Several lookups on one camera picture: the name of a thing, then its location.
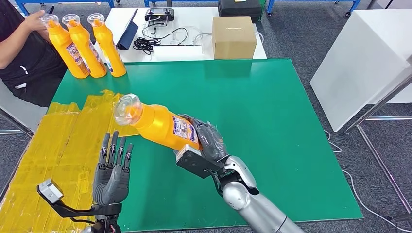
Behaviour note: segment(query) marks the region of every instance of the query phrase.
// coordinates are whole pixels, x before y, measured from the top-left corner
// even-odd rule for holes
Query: black case
[[[256,23],[262,13],[259,0],[219,0],[219,16],[250,16],[252,23]]]

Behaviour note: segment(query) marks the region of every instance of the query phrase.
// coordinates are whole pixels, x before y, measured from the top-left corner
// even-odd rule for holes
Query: yellow plastic sheet
[[[102,93],[88,96],[81,111],[74,103],[50,105],[0,205],[0,232],[72,233],[86,226],[61,218],[37,194],[36,186],[52,178],[63,190],[66,205],[90,208],[104,134],[115,130],[119,136],[138,134],[134,127],[114,122],[113,107],[121,95],[107,90]]]

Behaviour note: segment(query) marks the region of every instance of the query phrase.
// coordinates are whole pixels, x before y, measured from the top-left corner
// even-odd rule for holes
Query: green table mat
[[[109,89],[134,93],[217,126],[259,190],[292,221],[362,218],[338,161],[289,59],[130,63],[119,78],[63,78],[53,101],[76,102]],[[124,232],[240,226],[246,223],[201,179],[175,165],[171,149],[134,143]]]

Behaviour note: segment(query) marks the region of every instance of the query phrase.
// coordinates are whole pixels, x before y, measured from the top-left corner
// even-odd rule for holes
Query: clear bottle cap
[[[87,21],[93,26],[93,27],[99,27],[104,24],[104,15],[100,13],[93,13],[87,17]]]
[[[47,28],[54,28],[59,25],[59,17],[57,15],[44,14],[40,20]]]
[[[136,124],[143,112],[143,107],[138,96],[127,94],[117,102],[113,115],[119,125]]]
[[[80,17],[76,14],[67,14],[63,16],[62,22],[67,27],[76,27],[77,25],[80,24]]]

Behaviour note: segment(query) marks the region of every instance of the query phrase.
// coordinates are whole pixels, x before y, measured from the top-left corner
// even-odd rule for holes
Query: yellow plastic bottle
[[[126,73],[126,67],[119,56],[119,52],[113,43],[113,34],[104,24],[104,16],[99,13],[89,15],[87,21],[93,27],[94,36],[102,49],[107,67],[113,77],[119,77]]]
[[[185,144],[200,149],[192,124],[171,113],[165,106],[141,103],[134,94],[123,96],[116,104],[114,117],[119,125],[133,125],[142,137],[180,150]]]
[[[87,77],[89,71],[73,44],[69,32],[60,25],[59,18],[56,15],[45,14],[41,20],[47,27],[51,43],[66,63],[70,73],[78,79]]]
[[[89,32],[80,24],[80,17],[76,14],[68,14],[63,16],[62,22],[69,29],[70,37],[89,69],[90,75],[95,78],[106,75],[106,67],[90,41]]]

